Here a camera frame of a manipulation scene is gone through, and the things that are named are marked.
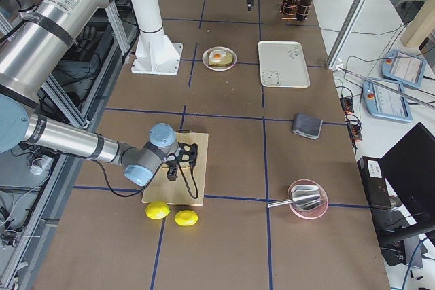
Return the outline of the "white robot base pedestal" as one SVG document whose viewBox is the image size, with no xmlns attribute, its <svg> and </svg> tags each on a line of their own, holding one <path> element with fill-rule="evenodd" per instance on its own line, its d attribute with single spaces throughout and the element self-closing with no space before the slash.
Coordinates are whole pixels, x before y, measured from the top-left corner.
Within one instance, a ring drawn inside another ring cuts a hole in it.
<svg viewBox="0 0 435 290">
<path fill-rule="evenodd" d="M 139 29 L 132 72 L 177 75 L 183 45 L 164 31 L 158 0 L 131 0 Z"/>
</svg>

